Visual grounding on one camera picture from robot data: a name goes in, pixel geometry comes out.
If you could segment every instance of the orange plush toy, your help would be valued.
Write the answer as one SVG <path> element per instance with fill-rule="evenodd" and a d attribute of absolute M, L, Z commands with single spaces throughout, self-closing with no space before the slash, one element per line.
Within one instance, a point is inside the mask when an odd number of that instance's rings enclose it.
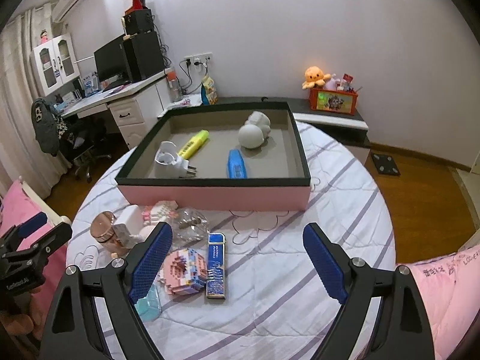
<path fill-rule="evenodd" d="M 310 66 L 305 70 L 305 82 L 302 89 L 313 88 L 315 85 L 323 86 L 325 85 L 324 80 L 329 80 L 331 77 L 331 74 L 323 74 L 319 67 Z"/>

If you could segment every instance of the pink block toy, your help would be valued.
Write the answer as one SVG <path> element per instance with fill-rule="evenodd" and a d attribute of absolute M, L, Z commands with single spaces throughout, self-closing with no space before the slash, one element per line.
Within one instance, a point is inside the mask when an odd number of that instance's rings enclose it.
<path fill-rule="evenodd" d="M 169 295 L 195 294 L 205 287 L 205 259 L 193 249 L 176 250 L 165 258 L 159 278 Z"/>

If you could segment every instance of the white tablecloth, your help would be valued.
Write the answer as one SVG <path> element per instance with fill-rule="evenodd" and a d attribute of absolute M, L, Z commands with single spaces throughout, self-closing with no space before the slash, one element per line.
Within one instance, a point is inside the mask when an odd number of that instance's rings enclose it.
<path fill-rule="evenodd" d="M 339 309 L 303 248 L 302 232 L 309 222 L 318 223 L 350 257 L 394 269 L 392 223 L 374 180 L 336 140 L 304 123 L 298 129 L 312 177 L 307 210 L 203 212 L 211 230 L 227 239 L 227 299 L 210 304 L 201 293 L 173 300 L 160 285 L 162 314 L 146 327 L 165 359 L 309 359 Z M 128 205 L 115 176 L 130 153 L 100 178 L 83 202 L 73 221 L 67 265 L 85 270 L 109 263 L 89 226 L 98 213 L 119 215 Z M 243 245 L 232 242 L 234 227 L 240 233 L 236 243 L 250 237 Z M 352 359 L 368 342 L 378 305 L 377 299 L 370 304 Z M 97 306 L 112 355 L 123 359 L 104 301 L 98 299 Z"/>

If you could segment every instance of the screw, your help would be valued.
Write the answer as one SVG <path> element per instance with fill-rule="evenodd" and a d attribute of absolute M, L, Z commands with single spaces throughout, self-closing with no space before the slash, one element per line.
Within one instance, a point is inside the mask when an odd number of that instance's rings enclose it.
<path fill-rule="evenodd" d="M 114 259 L 112 261 L 112 267 L 114 268 L 120 268 L 121 266 L 123 266 L 123 264 L 125 263 L 125 260 L 124 259 Z"/>
<path fill-rule="evenodd" d="M 67 269 L 65 269 L 65 273 L 67 275 L 72 275 L 77 271 L 77 267 L 75 265 L 68 266 Z"/>
<path fill-rule="evenodd" d="M 360 257 L 354 257 L 354 258 L 352 258 L 352 263 L 353 263 L 353 265 L 357 266 L 358 268 L 361 268 L 365 265 L 365 260 L 360 258 Z"/>
<path fill-rule="evenodd" d="M 407 267 L 407 266 L 404 266 L 404 265 L 401 265 L 398 267 L 398 271 L 402 274 L 402 275 L 408 275 L 410 273 L 410 269 Z"/>

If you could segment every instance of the yellow highlighter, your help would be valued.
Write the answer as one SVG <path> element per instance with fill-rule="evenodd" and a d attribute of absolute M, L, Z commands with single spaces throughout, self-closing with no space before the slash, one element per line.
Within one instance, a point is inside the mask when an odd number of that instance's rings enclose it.
<path fill-rule="evenodd" d="M 191 156 L 193 156 L 198 149 L 205 143 L 208 139 L 208 131 L 201 130 L 200 132 L 196 133 L 190 140 L 180 149 L 178 155 L 182 157 L 184 160 L 188 160 Z"/>

